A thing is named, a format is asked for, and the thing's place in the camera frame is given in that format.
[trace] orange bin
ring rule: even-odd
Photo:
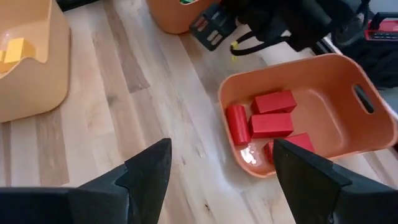
[[[156,24],[169,34],[188,32],[189,24],[212,3],[219,0],[195,0],[188,4],[180,0],[146,0]]]
[[[17,59],[0,65],[0,123],[54,109],[68,93],[70,62],[70,28],[56,0],[0,1],[0,18],[0,50]]]
[[[308,133],[315,153],[325,158],[384,149],[397,140],[396,122],[379,93],[362,68],[342,55],[321,55],[233,75],[222,83],[218,99],[223,112],[230,104],[239,103],[246,107],[249,118],[255,96],[282,90],[291,90],[297,102],[291,113],[292,135]],[[371,105],[364,105],[361,96]],[[270,139],[252,139],[248,146],[234,146],[223,114],[237,163],[256,177],[274,175],[262,149]]]

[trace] black strap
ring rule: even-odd
[[[238,44],[240,44],[241,42],[243,42],[245,40],[248,40],[251,37],[254,37],[254,32],[253,31],[250,31],[250,32],[244,34],[243,36],[238,38],[236,41],[237,41]],[[234,46],[231,45],[229,50],[235,56],[243,56],[243,55],[248,55],[248,54],[257,52],[259,50],[262,50],[264,48],[270,47],[272,45],[279,44],[281,42],[285,42],[288,39],[289,39],[289,37],[287,37],[287,36],[277,37],[277,38],[275,38],[275,39],[273,39],[273,40],[271,40],[269,42],[263,42],[263,43],[261,43],[259,45],[254,46],[254,47],[250,47],[250,48],[247,48],[247,49],[239,49],[239,50],[238,49],[234,49]]]

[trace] red wooden cylinder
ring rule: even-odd
[[[226,119],[232,140],[236,146],[247,145],[250,142],[249,126],[246,112],[242,105],[230,105],[226,109]]]

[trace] yellow tag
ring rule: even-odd
[[[238,41],[234,41],[231,43],[232,49],[237,50],[238,49]],[[232,61],[236,61],[236,56],[232,55]]]

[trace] wooden floor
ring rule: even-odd
[[[79,186],[170,137],[173,163],[159,223],[294,223],[276,177],[234,162],[216,92],[229,75],[313,56],[284,44],[231,61],[189,34],[168,35],[141,0],[102,0],[66,12],[70,91],[51,112],[1,124],[0,185]],[[341,165],[398,187],[398,156],[381,150]]]

